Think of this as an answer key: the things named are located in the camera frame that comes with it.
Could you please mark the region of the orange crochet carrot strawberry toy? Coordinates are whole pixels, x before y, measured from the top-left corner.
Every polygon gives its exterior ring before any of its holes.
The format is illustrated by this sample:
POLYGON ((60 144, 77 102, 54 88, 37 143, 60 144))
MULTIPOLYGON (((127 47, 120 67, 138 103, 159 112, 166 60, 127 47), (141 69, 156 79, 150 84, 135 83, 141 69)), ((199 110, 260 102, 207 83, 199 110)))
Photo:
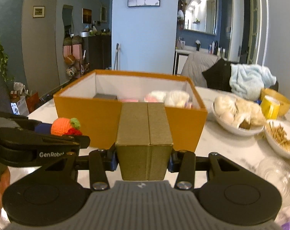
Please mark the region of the orange crochet carrot strawberry toy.
POLYGON ((56 136, 82 136, 81 124, 77 118, 58 118, 51 125, 50 132, 56 136))

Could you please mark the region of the gold cardboard box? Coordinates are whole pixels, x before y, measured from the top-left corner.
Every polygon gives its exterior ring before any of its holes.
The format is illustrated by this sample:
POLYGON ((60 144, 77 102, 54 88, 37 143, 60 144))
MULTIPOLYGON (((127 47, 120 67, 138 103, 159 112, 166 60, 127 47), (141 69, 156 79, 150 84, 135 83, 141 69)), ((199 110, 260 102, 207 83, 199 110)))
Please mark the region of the gold cardboard box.
POLYGON ((115 147, 124 181, 163 180, 173 149, 164 104, 123 103, 115 147))

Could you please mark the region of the pink blue pouch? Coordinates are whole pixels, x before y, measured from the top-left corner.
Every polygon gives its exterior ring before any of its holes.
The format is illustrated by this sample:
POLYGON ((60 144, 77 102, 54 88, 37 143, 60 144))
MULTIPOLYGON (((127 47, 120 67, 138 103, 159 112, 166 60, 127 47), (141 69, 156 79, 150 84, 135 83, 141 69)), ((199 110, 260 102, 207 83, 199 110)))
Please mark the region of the pink blue pouch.
POLYGON ((128 102, 139 102, 138 99, 119 99, 122 103, 128 103, 128 102))

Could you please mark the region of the large orange cardboard box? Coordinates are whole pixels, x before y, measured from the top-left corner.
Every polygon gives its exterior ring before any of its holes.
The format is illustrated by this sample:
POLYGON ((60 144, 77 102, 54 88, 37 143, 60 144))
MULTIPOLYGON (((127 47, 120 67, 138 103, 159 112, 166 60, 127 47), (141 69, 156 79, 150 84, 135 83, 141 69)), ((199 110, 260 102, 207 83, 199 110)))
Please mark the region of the large orange cardboard box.
POLYGON ((200 140, 207 109, 190 78, 158 73, 94 70, 54 94, 58 117, 77 118, 90 146, 109 149, 116 142, 123 106, 131 114, 152 91, 184 91, 191 108, 165 106, 173 148, 194 152, 200 140))

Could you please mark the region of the grey rectangular box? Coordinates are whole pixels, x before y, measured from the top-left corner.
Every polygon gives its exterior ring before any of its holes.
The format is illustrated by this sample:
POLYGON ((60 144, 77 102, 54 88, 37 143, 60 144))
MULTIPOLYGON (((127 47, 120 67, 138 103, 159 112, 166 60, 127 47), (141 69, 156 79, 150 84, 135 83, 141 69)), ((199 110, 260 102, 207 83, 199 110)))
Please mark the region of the grey rectangular box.
POLYGON ((117 95, 113 95, 113 94, 95 94, 93 98, 117 101, 117 95))

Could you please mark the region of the white crochet bunny doll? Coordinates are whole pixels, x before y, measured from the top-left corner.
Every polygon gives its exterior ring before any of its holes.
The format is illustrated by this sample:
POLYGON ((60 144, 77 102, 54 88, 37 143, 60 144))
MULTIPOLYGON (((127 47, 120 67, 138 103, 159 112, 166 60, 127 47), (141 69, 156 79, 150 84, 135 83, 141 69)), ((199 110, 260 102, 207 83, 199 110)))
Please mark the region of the white crochet bunny doll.
POLYGON ((161 91, 154 90, 144 96, 144 102, 163 103, 168 107, 192 108, 190 95, 182 90, 161 91))

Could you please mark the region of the white bowl with buns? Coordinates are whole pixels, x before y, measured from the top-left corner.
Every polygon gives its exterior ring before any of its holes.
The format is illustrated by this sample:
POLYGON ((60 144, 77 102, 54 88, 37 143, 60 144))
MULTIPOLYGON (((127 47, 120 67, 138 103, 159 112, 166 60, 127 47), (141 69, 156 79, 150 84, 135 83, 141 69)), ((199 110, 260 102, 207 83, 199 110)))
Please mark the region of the white bowl with buns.
POLYGON ((254 136, 267 123, 257 103, 230 96, 216 97, 212 113, 220 126, 237 136, 254 136))

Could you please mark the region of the green potted plant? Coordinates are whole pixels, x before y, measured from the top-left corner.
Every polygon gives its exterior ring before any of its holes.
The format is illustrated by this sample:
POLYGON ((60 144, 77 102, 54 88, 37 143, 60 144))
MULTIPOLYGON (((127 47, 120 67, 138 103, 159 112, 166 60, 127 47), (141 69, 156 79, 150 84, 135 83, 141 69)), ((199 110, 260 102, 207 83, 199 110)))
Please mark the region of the green potted plant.
POLYGON ((8 73, 8 55, 0 42, 0 74, 5 82, 14 81, 14 77, 8 73))

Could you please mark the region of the black garment on sofa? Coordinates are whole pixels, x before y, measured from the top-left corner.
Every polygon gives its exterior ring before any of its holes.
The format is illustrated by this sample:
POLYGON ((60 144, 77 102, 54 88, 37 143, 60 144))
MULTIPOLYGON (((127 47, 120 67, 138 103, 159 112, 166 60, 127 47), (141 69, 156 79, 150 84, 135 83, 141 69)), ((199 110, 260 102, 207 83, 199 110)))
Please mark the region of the black garment on sofa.
POLYGON ((229 80, 231 77, 231 63, 224 59, 219 59, 212 67, 202 72, 210 89, 231 92, 229 80))

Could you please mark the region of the grey sofa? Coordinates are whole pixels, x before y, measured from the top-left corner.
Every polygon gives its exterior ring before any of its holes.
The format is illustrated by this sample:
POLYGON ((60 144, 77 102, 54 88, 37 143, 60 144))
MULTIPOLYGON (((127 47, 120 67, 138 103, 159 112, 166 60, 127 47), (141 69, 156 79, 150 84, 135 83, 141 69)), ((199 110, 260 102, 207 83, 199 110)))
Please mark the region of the grey sofa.
POLYGON ((190 78, 196 86, 206 88, 207 83, 202 72, 211 68, 219 59, 220 57, 216 55, 199 51, 191 53, 188 55, 180 75, 190 78))

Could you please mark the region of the white bowl with noodles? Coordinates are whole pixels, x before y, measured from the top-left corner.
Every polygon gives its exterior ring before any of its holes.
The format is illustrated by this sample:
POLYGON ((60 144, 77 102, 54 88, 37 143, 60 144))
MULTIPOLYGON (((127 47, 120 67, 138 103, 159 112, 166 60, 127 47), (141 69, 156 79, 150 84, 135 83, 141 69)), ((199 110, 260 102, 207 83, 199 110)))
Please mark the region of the white bowl with noodles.
POLYGON ((290 159, 290 126, 270 119, 265 126, 265 136, 271 148, 281 157, 290 159))

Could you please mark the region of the light blue blanket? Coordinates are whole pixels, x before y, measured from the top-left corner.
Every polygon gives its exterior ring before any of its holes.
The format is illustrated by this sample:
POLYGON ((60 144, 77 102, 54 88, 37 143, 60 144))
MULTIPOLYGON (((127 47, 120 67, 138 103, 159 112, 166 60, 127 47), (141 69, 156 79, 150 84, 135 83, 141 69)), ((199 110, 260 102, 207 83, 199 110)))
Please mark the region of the light blue blanket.
POLYGON ((263 88, 276 84, 276 76, 271 74, 268 67, 258 64, 231 65, 229 85, 231 92, 246 100, 256 101, 263 88))

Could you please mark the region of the yellow cup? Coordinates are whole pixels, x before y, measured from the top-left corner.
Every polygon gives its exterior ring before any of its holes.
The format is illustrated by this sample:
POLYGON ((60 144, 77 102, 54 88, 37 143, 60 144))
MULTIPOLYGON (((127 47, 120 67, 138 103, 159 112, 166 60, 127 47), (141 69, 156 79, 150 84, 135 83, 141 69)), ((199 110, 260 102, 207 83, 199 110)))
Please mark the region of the yellow cup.
POLYGON ((265 95, 260 107, 266 119, 277 119, 280 108, 280 102, 278 100, 269 95, 265 95))

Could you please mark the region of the small framed picture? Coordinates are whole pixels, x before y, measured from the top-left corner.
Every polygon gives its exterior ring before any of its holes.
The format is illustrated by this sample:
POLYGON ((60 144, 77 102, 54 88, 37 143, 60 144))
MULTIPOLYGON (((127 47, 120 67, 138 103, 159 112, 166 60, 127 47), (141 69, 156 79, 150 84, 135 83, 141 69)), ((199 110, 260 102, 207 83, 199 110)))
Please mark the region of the small framed picture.
POLYGON ((33 18, 44 18, 45 6, 33 6, 33 18))

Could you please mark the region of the wall mirror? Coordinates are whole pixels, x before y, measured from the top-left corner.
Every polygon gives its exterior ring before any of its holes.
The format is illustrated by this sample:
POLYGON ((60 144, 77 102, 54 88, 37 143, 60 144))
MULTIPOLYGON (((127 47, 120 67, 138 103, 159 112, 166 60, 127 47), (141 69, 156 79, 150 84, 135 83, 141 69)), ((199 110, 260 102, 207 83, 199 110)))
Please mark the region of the wall mirror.
POLYGON ((217 35, 219 0, 185 0, 184 29, 217 35))

